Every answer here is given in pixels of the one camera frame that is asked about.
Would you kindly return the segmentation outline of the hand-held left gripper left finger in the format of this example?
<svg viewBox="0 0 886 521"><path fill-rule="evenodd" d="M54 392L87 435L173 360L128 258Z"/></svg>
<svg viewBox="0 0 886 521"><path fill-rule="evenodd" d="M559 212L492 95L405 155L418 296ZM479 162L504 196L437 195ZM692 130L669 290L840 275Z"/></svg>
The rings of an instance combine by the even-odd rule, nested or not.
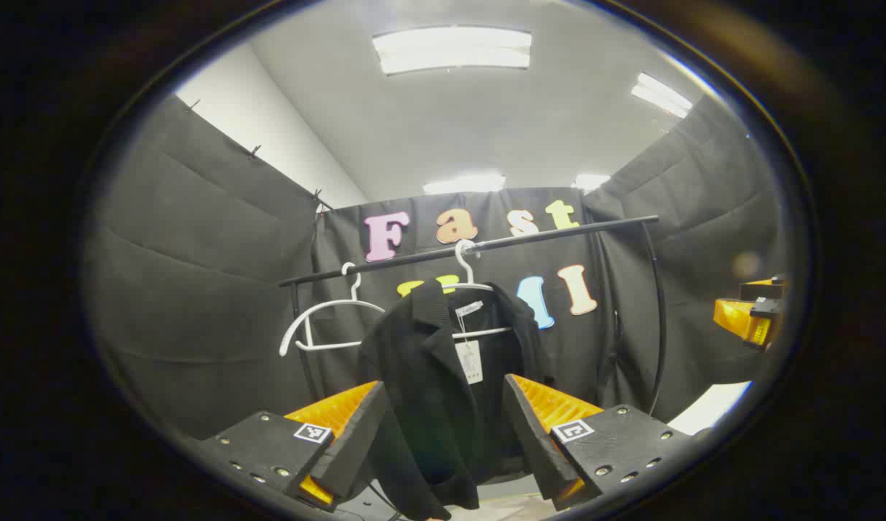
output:
<svg viewBox="0 0 886 521"><path fill-rule="evenodd" d="M258 485L333 512L350 498L388 410L384 384L371 381L287 415L251 413L198 447Z"/></svg>

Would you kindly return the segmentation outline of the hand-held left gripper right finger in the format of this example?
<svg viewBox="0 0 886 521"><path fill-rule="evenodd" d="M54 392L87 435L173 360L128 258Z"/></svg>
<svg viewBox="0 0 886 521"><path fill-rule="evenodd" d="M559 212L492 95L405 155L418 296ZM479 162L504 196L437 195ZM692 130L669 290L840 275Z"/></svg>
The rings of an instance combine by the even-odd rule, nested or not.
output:
<svg viewBox="0 0 886 521"><path fill-rule="evenodd" d="M602 409L517 375L503 402L540 494L556 510L621 494L696 445L629 404Z"/></svg>

